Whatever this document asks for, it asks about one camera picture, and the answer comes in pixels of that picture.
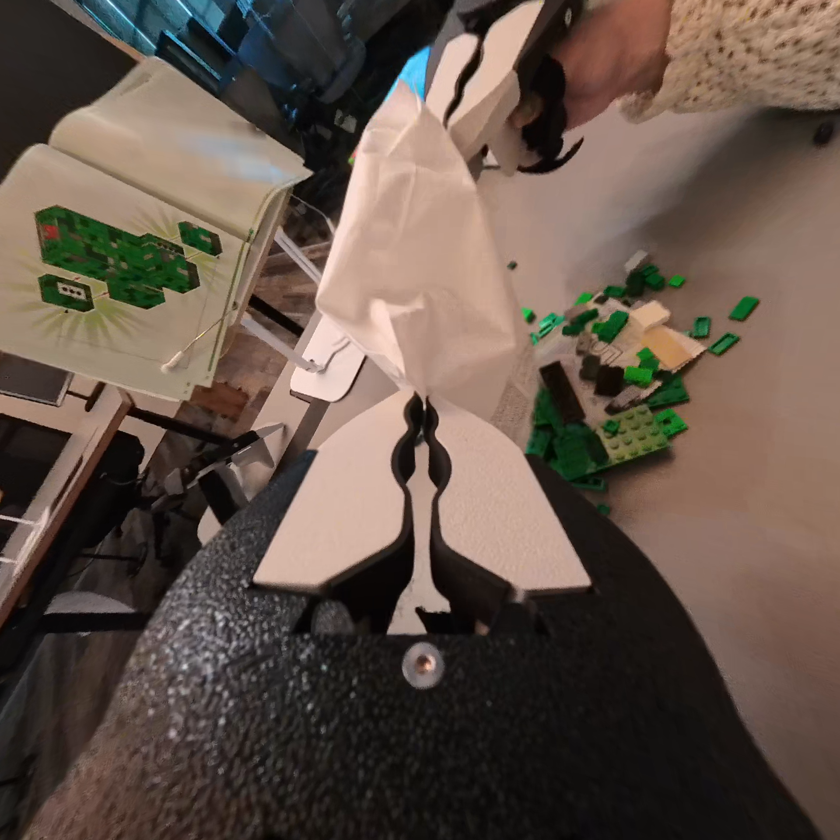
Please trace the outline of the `person's right forearm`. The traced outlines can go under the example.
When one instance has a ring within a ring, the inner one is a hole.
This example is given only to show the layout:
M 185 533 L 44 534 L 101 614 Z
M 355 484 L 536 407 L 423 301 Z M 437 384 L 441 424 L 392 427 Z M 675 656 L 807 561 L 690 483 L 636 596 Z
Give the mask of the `person's right forearm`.
M 676 1 L 659 89 L 625 96 L 624 118 L 732 107 L 837 111 L 838 1 Z

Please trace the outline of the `wooden background table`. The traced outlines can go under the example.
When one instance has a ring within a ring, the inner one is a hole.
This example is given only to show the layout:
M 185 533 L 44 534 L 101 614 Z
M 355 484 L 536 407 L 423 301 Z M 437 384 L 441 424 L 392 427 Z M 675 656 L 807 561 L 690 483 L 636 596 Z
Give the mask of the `wooden background table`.
M 76 506 L 123 419 L 130 394 L 105 385 L 89 413 L 68 438 L 23 517 L 2 516 L 15 525 L 2 549 L 1 624 L 5 624 L 57 535 Z

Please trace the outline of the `pile of green lego pieces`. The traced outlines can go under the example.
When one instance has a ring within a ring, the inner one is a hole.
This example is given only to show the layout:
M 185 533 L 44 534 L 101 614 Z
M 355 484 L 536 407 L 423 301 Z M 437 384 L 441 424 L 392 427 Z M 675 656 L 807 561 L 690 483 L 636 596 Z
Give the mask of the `pile of green lego pieces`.
M 686 373 L 741 340 L 732 331 L 713 336 L 710 316 L 675 329 L 658 294 L 687 278 L 664 272 L 647 251 L 623 273 L 562 312 L 521 310 L 531 353 L 493 418 L 526 456 L 578 490 L 605 492 L 609 470 L 668 452 L 688 430 L 676 411 L 690 401 Z

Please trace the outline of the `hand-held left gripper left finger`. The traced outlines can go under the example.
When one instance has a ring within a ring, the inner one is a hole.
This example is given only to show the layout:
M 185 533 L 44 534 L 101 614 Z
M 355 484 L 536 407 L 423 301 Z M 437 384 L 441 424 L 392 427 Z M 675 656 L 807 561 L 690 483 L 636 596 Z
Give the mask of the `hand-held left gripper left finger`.
M 307 452 L 254 584 L 340 602 L 354 623 L 385 634 L 413 577 L 407 481 L 423 420 L 423 400 L 397 392 Z

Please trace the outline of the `lego instruction booklet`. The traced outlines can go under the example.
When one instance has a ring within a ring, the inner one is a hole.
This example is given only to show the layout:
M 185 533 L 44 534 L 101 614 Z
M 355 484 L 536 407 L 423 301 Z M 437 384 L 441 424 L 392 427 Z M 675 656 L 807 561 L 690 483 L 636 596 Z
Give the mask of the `lego instruction booklet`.
M 214 380 L 303 157 L 162 59 L 2 178 L 1 349 L 181 402 Z

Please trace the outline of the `white paper bag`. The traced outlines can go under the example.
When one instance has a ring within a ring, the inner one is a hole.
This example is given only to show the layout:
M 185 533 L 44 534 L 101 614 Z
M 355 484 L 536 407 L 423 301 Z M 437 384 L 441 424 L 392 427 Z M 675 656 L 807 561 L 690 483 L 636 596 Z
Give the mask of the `white paper bag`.
M 529 421 L 532 344 L 477 184 L 403 82 L 363 132 L 316 305 L 397 387 L 512 438 Z

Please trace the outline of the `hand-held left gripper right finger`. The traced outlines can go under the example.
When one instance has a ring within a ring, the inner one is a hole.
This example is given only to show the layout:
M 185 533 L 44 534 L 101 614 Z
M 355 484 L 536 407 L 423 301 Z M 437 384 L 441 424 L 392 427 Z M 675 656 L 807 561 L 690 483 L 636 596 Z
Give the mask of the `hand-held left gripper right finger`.
M 592 587 L 525 454 L 484 419 L 427 402 L 434 587 L 458 628 L 538 626 L 537 601 Z

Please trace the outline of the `person's right hand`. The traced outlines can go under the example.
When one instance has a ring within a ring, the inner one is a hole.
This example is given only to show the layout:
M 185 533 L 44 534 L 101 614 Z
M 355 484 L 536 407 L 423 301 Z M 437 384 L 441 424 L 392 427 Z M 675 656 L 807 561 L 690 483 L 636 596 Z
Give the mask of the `person's right hand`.
M 568 130 L 604 112 L 615 100 L 655 92 L 669 63 L 666 44 L 672 3 L 620 1 L 586 15 L 553 49 L 565 78 Z

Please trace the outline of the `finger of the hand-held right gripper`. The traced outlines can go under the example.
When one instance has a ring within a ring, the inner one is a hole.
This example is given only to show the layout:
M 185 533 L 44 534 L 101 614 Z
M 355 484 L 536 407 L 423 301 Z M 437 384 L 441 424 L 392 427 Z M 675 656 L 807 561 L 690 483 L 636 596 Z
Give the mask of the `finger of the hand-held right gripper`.
M 445 127 L 474 121 L 470 114 L 487 95 L 484 58 L 485 36 L 462 34 L 449 40 L 427 82 L 427 108 Z
M 508 175 L 536 164 L 524 128 L 512 119 L 543 61 L 545 2 L 483 2 L 463 7 L 449 96 L 449 136 L 469 165 L 490 154 Z

